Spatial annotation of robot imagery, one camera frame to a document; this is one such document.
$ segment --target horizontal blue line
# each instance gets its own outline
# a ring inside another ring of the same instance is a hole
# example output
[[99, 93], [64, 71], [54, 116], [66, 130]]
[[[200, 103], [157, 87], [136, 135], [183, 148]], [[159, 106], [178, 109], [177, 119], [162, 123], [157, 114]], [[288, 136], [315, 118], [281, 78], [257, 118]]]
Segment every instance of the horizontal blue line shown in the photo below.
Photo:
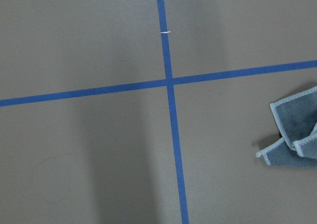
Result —
[[70, 98], [85, 97], [85, 96], [99, 95], [99, 94], [110, 94], [110, 93], [139, 90], [139, 89], [149, 89], [149, 88], [163, 87], [163, 86], [166, 86], [165, 79], [153, 80], [148, 82], [140, 82], [140, 83], [132, 83], [132, 84], [114, 85], [114, 86], [107, 86], [107, 87], [100, 87], [100, 88], [92, 88], [92, 89], [74, 90], [74, 91], [67, 91], [67, 92], [60, 92], [60, 93], [53, 93], [53, 94], [42, 94], [42, 95], [35, 95], [35, 96], [29, 96], [29, 97], [0, 100], [0, 107], [12, 106], [12, 105], [18, 105], [18, 104], [44, 102], [44, 101], [51, 101], [51, 100], [59, 100], [59, 99], [70, 99]]
[[92, 95], [99, 95], [99, 94], [110, 94], [110, 93], [139, 90], [139, 89], [149, 89], [149, 88], [155, 88], [155, 87], [163, 87], [167, 85], [167, 82], [172, 83], [174, 85], [188, 84], [188, 83], [196, 83], [196, 82], [203, 82], [203, 81], [210, 81], [210, 80], [260, 75], [260, 74], [276, 73], [276, 72], [308, 69], [308, 68], [316, 68], [316, 67], [317, 67], [317, 60], [311, 60], [311, 61], [297, 62], [297, 63], [290, 63], [290, 64], [279, 64], [279, 65], [263, 66], [263, 67], [249, 68], [249, 69], [231, 70], [231, 71], [224, 71], [224, 72], [217, 72], [217, 73], [178, 77], [178, 78], [167, 79], [167, 80], [161, 79], [161, 80], [153, 80], [153, 81], [140, 82], [140, 83], [122, 84], [122, 85], [114, 85], [114, 86], [107, 86], [107, 87], [100, 87], [100, 88], [59, 92], [59, 93], [53, 93], [53, 94], [35, 95], [35, 96], [22, 97], [22, 98], [4, 99], [4, 100], [0, 100], [0, 107], [12, 106], [12, 105], [18, 105], [18, 104], [44, 102], [44, 101], [58, 100], [58, 99], [70, 99], [70, 98], [85, 97], [85, 96], [92, 96]]
[[174, 85], [188, 84], [188, 83], [195, 83], [195, 82], [202, 82], [202, 81], [260, 75], [260, 74], [276, 73], [276, 72], [298, 70], [298, 69], [308, 69], [308, 68], [315, 68], [315, 67], [317, 67], [317, 60], [311, 60], [311, 61], [305, 61], [305, 62], [279, 64], [279, 65], [263, 66], [263, 67], [256, 67], [256, 68], [238, 69], [238, 70], [231, 70], [231, 71], [224, 71], [224, 72], [178, 77], [173, 79], [173, 84]]

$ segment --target blue line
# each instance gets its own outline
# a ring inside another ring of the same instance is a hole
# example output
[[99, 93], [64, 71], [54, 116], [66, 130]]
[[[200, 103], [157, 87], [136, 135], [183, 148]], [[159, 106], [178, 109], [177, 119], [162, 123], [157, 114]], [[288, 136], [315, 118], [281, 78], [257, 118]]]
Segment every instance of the blue line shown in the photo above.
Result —
[[140, 82], [140, 83], [132, 83], [132, 84], [114, 85], [114, 86], [107, 86], [107, 87], [100, 87], [100, 88], [93, 88], [93, 89], [74, 90], [74, 91], [67, 91], [67, 92], [60, 92], [60, 93], [53, 93], [53, 94], [35, 95], [35, 96], [29, 96], [29, 97], [0, 100], [0, 107], [12, 106], [12, 105], [18, 105], [18, 104], [44, 102], [44, 101], [51, 101], [51, 100], [59, 100], [59, 99], [70, 99], [70, 98], [85, 97], [85, 96], [99, 95], [99, 94], [110, 94], [110, 93], [139, 90], [139, 89], [149, 89], [149, 88], [163, 87], [163, 86], [166, 86], [165, 79], [153, 80], [148, 82]]
[[202, 82], [202, 81], [260, 75], [260, 74], [268, 74], [268, 73], [276, 73], [276, 72], [308, 69], [308, 68], [316, 68], [316, 67], [317, 67], [317, 60], [311, 60], [311, 61], [304, 61], [304, 62], [297, 62], [297, 63], [279, 64], [279, 65], [263, 66], [263, 67], [256, 67], [256, 68], [238, 69], [238, 70], [231, 70], [231, 71], [224, 71], [224, 72], [217, 72], [217, 73], [179, 77], [179, 78], [173, 79], [173, 84], [174, 85], [188, 84], [188, 83], [195, 83], [195, 82]]
[[[166, 22], [164, 0], [157, 0], [157, 1], [158, 1], [158, 11], [159, 11], [158, 16], [159, 16], [160, 31], [166, 32], [167, 22]], [[189, 224], [184, 171], [183, 171], [183, 163], [182, 163], [182, 155], [181, 155], [181, 147], [180, 147], [180, 139], [179, 139], [178, 122], [177, 122], [176, 101], [175, 101], [175, 93], [174, 93], [174, 85], [173, 85], [173, 73], [172, 73], [172, 65], [170, 60], [170, 51], [169, 51], [169, 43], [168, 43], [168, 34], [161, 33], [161, 39], [162, 39], [165, 76], [166, 76], [166, 82], [167, 82], [166, 88], [167, 88], [170, 124], [171, 124], [171, 130], [172, 130], [180, 211], [181, 211], [182, 223]]]

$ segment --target blue-gray cloth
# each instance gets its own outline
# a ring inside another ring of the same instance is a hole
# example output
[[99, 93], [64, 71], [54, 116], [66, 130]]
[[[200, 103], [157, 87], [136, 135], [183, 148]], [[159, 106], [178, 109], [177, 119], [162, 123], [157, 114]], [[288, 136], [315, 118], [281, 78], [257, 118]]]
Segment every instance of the blue-gray cloth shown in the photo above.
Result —
[[317, 86], [270, 107], [282, 138], [259, 151], [257, 157], [263, 156], [268, 165], [316, 167]]

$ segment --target vertical blue line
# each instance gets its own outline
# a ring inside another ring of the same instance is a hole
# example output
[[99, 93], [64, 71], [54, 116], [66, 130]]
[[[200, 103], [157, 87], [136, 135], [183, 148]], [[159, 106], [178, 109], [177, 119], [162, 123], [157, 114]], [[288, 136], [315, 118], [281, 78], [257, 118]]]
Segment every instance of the vertical blue line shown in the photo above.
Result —
[[[166, 22], [164, 0], [158, 0], [158, 11], [159, 11], [158, 16], [159, 16], [160, 31], [166, 32], [167, 22]], [[170, 124], [171, 124], [171, 130], [172, 130], [180, 211], [182, 216], [182, 223], [189, 224], [184, 171], [183, 171], [182, 154], [181, 154], [181, 148], [180, 148], [178, 122], [177, 122], [175, 92], [174, 92], [174, 85], [173, 85], [173, 73], [172, 73], [172, 65], [171, 65], [169, 43], [168, 43], [168, 34], [161, 33], [161, 39], [162, 39], [165, 76], [166, 76], [166, 82], [167, 82], [167, 86], [166, 86], [167, 97], [168, 97]]]

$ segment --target gray surface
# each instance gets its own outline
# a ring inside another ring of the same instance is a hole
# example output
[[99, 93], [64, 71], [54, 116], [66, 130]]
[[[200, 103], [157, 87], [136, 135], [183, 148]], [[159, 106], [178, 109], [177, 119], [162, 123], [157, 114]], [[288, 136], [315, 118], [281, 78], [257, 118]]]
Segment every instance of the gray surface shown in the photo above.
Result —
[[[175, 77], [316, 59], [316, 0], [165, 1]], [[156, 0], [0, 15], [0, 99], [164, 78]], [[278, 139], [269, 103], [316, 72], [175, 87], [192, 224], [316, 223], [316, 172], [255, 158]], [[0, 223], [181, 223], [166, 88], [0, 111]]]
[[174, 76], [316, 59], [316, 0], [165, 0]]
[[163, 88], [1, 108], [0, 223], [180, 223]]
[[316, 73], [176, 86], [191, 223], [316, 223], [316, 170], [255, 157], [279, 138], [269, 103], [316, 85]]
[[0, 0], [0, 99], [164, 78], [156, 4]]

